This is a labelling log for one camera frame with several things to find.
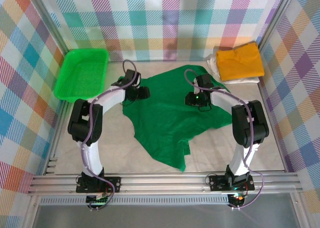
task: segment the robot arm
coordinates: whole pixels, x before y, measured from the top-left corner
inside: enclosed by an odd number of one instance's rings
[[[76,141],[78,147],[84,149],[84,156],[88,168],[84,167],[81,174],[82,176],[93,176],[88,169],[97,176],[104,176],[104,169],[100,161],[98,150],[98,139],[102,133],[104,113],[124,100],[134,101],[146,99],[150,96],[147,87],[140,87],[141,75],[138,72],[135,81],[131,85],[125,89],[121,88],[123,85],[128,84],[134,78],[134,75],[135,71],[127,70],[125,77],[112,84],[104,96],[98,96],[99,98],[92,98],[89,100],[78,99],[74,103],[68,124],[68,133],[72,135],[72,139]],[[92,133],[86,144],[83,144],[90,129],[90,120],[88,118],[89,106],[95,99],[96,101],[92,106]]]
[[[215,187],[220,190],[238,188],[239,185],[248,182],[251,178],[247,167],[249,167],[259,145],[269,135],[269,128],[261,102],[258,100],[242,100],[249,107],[253,121],[253,146],[248,155],[251,132],[248,113],[244,104],[239,99],[235,99],[226,89],[215,87],[209,74],[197,76],[194,86],[194,92],[188,93],[185,97],[185,104],[198,106],[199,109],[208,105],[215,105],[232,115],[232,132],[236,140],[234,155],[226,168],[225,176],[218,180],[218,182],[215,180],[214,183],[215,185],[218,183]]]

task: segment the colorful checkered pattern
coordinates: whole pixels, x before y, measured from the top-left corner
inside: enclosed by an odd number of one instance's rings
[[[320,227],[320,0],[292,0],[263,57],[280,148]]]
[[[260,41],[279,2],[43,0],[70,49],[104,48],[111,61],[202,60]]]
[[[17,227],[40,174],[60,101],[63,56],[30,0],[0,0],[0,227]]]

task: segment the folded white towel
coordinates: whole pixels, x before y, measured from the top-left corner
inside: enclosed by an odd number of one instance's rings
[[[220,74],[217,67],[216,55],[212,54],[208,58],[209,59],[207,59],[206,63],[208,64],[209,69],[211,70],[211,74],[213,78],[222,84],[243,84],[243,83],[259,83],[260,82],[258,77],[234,79],[234,80],[228,80],[223,82],[220,79]]]

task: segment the yellow cloth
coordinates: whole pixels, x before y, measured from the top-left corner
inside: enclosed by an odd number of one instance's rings
[[[265,75],[256,43],[249,43],[234,50],[217,51],[216,65],[222,81]]]

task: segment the cable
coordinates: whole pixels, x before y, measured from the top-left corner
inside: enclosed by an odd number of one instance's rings
[[[120,104],[120,105],[122,105],[122,107],[127,107],[127,106],[129,106],[129,105],[133,104],[133,103],[135,102],[135,100],[138,98],[138,96],[139,96],[139,91],[137,91],[137,93],[136,93],[136,97],[134,98],[134,100],[133,100],[133,101],[131,101],[131,102],[130,102],[130,103],[128,103],[128,104],[124,104],[124,103],[122,102],[122,104]]]
[[[111,188],[111,192],[110,192],[110,194],[108,194],[108,187],[106,187],[106,189],[105,189],[105,195],[106,195],[107,197],[110,197],[111,194],[112,194],[112,187],[111,187],[111,185],[109,185],[108,183],[107,183],[107,185]]]
[[[94,105],[94,103],[95,103],[96,101],[98,101],[100,98],[102,98],[104,95],[106,95],[106,94],[108,94],[108,93],[111,93],[111,92],[113,92],[113,91],[116,91],[116,90],[125,89],[126,87],[130,86],[130,85],[135,81],[135,79],[136,79],[136,77],[137,77],[137,68],[136,68],[135,64],[134,64],[131,60],[126,59],[126,60],[124,60],[124,61],[122,62],[122,68],[123,68],[123,70],[125,70],[125,63],[126,63],[126,62],[131,63],[131,64],[133,65],[133,67],[134,67],[134,76],[133,76],[133,79],[132,79],[129,83],[127,83],[126,85],[123,85],[123,86],[118,87],[118,88],[115,88],[115,89],[109,89],[109,90],[107,90],[107,91],[99,94],[99,95],[91,102],[90,107],[89,107],[89,122],[90,122],[89,132],[88,132],[87,137],[84,139],[84,141],[83,141],[82,144],[80,145],[82,161],[83,161],[84,167],[87,169],[87,171],[88,171],[93,177],[95,177],[95,178],[97,178],[97,179],[99,179],[99,180],[101,180],[101,181],[109,184],[109,185],[112,187],[112,193],[111,193],[111,195],[109,196],[107,202],[106,202],[104,205],[102,205],[102,206],[100,206],[100,207],[97,207],[97,208],[95,209],[95,210],[97,210],[97,211],[99,211],[99,210],[103,209],[104,207],[106,207],[106,205],[107,205],[107,204],[110,202],[110,200],[112,199],[112,197],[113,197],[113,195],[114,195],[114,193],[115,193],[115,191],[116,191],[116,188],[115,188],[114,184],[112,184],[110,181],[108,181],[108,180],[106,180],[106,179],[104,179],[104,178],[101,178],[101,177],[97,176],[95,173],[93,173],[92,170],[90,170],[90,167],[89,167],[89,165],[88,165],[88,160],[87,160],[87,158],[86,158],[86,148],[85,148],[85,144],[86,144],[87,141],[89,140],[89,138],[90,138],[90,136],[91,136],[91,134],[92,134],[92,130],[93,130],[93,114],[92,114],[92,112],[93,112],[93,105]]]
[[[245,185],[245,190],[246,190],[246,193],[245,193],[245,197],[247,197],[247,195],[248,195],[248,184],[247,183],[244,183],[244,185]]]
[[[210,184],[207,183],[207,178],[208,178],[209,175],[211,175],[211,174],[217,175],[216,173],[209,173],[209,174],[206,175],[206,177],[204,178],[204,182],[205,182],[205,184],[208,185],[208,186],[210,186]]]
[[[248,113],[249,124],[250,124],[250,135],[251,135],[250,147],[249,147],[248,154],[247,154],[245,157],[243,157],[243,155],[242,155],[241,157],[242,157],[244,166],[248,169],[249,172],[256,173],[256,174],[258,174],[258,175],[261,176],[262,184],[261,184],[261,188],[260,188],[259,192],[256,194],[256,196],[255,196],[249,203],[241,206],[241,208],[245,208],[245,207],[249,206],[250,204],[252,204],[252,203],[259,197],[259,195],[261,194],[261,191],[262,191],[262,189],[263,189],[263,187],[264,187],[264,185],[265,185],[265,178],[264,178],[264,176],[263,176],[260,172],[251,170],[251,169],[249,168],[249,166],[247,165],[247,159],[249,158],[249,155],[250,155],[250,153],[251,153],[251,151],[252,151],[252,148],[253,148],[253,145],[254,145],[254,139],[253,139],[253,137],[254,137],[254,124],[253,124],[253,121],[252,121],[252,116],[251,116],[250,108],[249,108],[249,106],[245,103],[245,101],[243,101],[242,99],[238,98],[237,96],[235,96],[235,95],[233,95],[233,94],[231,94],[231,93],[229,93],[229,92],[222,91],[222,90],[219,90],[219,89],[203,88],[203,87],[199,87],[199,86],[193,84],[193,83],[188,79],[188,77],[187,77],[187,73],[188,73],[188,72],[193,72],[193,73],[195,73],[196,75],[197,75],[197,73],[196,73],[194,70],[192,70],[192,69],[186,69],[186,70],[185,70],[185,72],[184,72],[184,78],[185,78],[185,80],[186,80],[190,85],[192,85],[192,86],[194,86],[195,88],[200,89],[200,90],[205,90],[205,91],[210,91],[210,92],[218,92],[218,93],[222,93],[222,94],[228,95],[228,96],[232,97],[233,99],[235,99],[235,100],[239,101],[240,103],[242,103],[242,104],[244,105],[247,113]]]
[[[79,177],[81,177],[81,175],[78,175],[78,176],[75,178],[75,182],[76,182],[78,185],[80,185],[80,183],[78,182]]]

